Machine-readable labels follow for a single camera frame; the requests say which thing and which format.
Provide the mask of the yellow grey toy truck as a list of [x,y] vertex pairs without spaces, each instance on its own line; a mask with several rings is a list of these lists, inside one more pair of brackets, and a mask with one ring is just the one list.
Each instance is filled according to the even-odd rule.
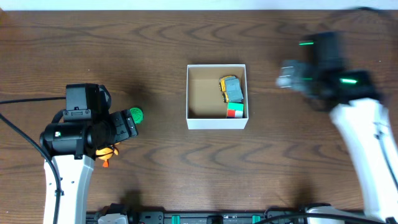
[[225,103],[242,103],[243,93],[239,78],[235,75],[227,75],[219,80],[219,88]]

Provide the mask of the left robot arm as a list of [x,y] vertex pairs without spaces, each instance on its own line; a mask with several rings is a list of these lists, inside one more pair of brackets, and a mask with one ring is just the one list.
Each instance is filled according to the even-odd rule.
[[40,135],[44,162],[44,223],[85,223],[90,179],[100,149],[138,135],[129,110],[110,113],[111,95],[99,84],[66,87],[66,108]]

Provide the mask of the colourful puzzle cube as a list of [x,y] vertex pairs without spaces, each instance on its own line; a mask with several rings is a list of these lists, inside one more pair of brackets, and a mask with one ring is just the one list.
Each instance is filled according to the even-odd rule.
[[244,105],[242,103],[227,103],[227,118],[243,118]]

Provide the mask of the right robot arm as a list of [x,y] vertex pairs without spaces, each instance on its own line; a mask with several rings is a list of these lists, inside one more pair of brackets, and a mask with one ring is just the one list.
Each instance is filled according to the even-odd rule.
[[299,43],[307,62],[286,60],[277,85],[324,104],[354,165],[364,215],[317,206],[296,217],[305,223],[397,223],[397,144],[383,95],[366,70],[349,70],[336,32],[307,35]]

